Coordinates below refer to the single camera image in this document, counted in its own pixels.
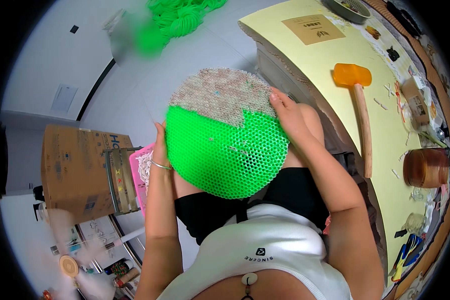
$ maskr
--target necklace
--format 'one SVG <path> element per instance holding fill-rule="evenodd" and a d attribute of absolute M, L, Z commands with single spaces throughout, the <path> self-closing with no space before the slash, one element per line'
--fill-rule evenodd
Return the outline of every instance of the necklace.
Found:
<path fill-rule="evenodd" d="M 258 276 L 255 273 L 246 273 L 242 277 L 242 283 L 246 285 L 245 287 L 245 296 L 241 298 L 241 300 L 250 299 L 253 300 L 253 298 L 249 295 L 250 294 L 250 285 L 257 282 Z"/>

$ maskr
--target wooden mallet handle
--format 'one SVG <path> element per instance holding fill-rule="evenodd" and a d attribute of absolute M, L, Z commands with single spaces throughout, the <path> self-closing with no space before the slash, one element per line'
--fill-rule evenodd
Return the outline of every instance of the wooden mallet handle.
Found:
<path fill-rule="evenodd" d="M 365 102 L 365 95 L 363 94 L 363 87 L 360 83 L 355 83 L 353 89 L 356 97 L 356 106 L 358 107 L 358 115 L 360 117 L 360 126 L 362 131 L 362 159 L 365 163 L 364 177 L 372 177 L 372 133 L 370 131 L 369 112 L 367 110 L 367 103 Z"/>

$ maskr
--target silver bangle bracelet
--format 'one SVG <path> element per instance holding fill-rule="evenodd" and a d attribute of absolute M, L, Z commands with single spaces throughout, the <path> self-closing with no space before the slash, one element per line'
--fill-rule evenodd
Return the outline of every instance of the silver bangle bracelet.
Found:
<path fill-rule="evenodd" d="M 164 169 L 167 169 L 167 170 L 172 170 L 172 168 L 169 167 L 169 166 L 164 166 L 164 165 L 157 164 L 155 161 L 153 161 L 153 159 L 151 160 L 151 163 L 156 165 L 157 167 L 161 167 L 161 168 L 164 168 Z"/>

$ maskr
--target black shorts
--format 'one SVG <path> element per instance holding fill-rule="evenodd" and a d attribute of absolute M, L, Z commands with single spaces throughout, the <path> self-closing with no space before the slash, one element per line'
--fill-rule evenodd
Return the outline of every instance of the black shorts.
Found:
<path fill-rule="evenodd" d="M 176 216 L 200 245 L 216 229 L 236 215 L 237 223 L 247 220 L 247 209 L 258 204 L 275 204 L 304 216 L 320 230 L 325 229 L 328 209 L 308 168 L 288 167 L 270 182 L 263 199 L 224 199 L 206 192 L 175 200 Z"/>

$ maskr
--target metal bowl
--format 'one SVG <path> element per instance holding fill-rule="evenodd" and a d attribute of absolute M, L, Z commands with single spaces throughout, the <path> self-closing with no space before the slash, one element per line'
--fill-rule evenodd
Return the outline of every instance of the metal bowl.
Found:
<path fill-rule="evenodd" d="M 358 0 L 324 0 L 324 2 L 328 4 L 329 8 L 337 15 L 340 15 L 353 23 L 363 24 L 372 16 L 365 5 Z M 357 12 L 343 6 L 342 3 L 349 5 L 350 8 L 355 9 Z"/>

